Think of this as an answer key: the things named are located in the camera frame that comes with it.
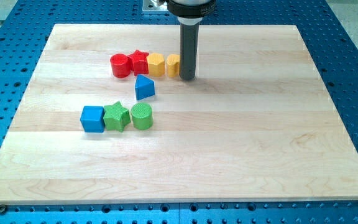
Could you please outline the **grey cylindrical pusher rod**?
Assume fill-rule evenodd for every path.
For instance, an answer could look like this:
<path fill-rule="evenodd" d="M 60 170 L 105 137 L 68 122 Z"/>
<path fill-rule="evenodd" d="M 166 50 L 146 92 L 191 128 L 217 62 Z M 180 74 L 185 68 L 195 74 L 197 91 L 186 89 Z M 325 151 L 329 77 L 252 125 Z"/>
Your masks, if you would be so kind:
<path fill-rule="evenodd" d="M 195 78 L 199 25 L 202 18 L 178 17 L 180 23 L 180 71 L 182 80 Z"/>

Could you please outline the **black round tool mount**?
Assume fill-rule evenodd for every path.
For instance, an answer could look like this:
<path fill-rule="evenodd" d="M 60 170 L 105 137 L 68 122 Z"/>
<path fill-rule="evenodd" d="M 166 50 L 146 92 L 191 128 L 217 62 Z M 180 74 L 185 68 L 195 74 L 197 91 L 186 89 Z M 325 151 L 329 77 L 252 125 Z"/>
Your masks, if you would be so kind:
<path fill-rule="evenodd" d="M 183 18 L 200 18 L 214 12 L 216 0 L 168 0 L 168 11 Z"/>

